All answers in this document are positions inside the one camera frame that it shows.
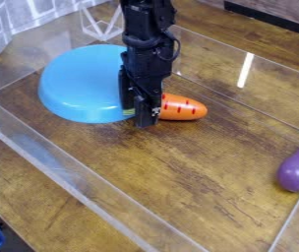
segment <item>toy carrot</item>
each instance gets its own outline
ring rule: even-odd
[[[196,100],[175,95],[163,94],[160,119],[195,120],[207,114],[206,106]]]

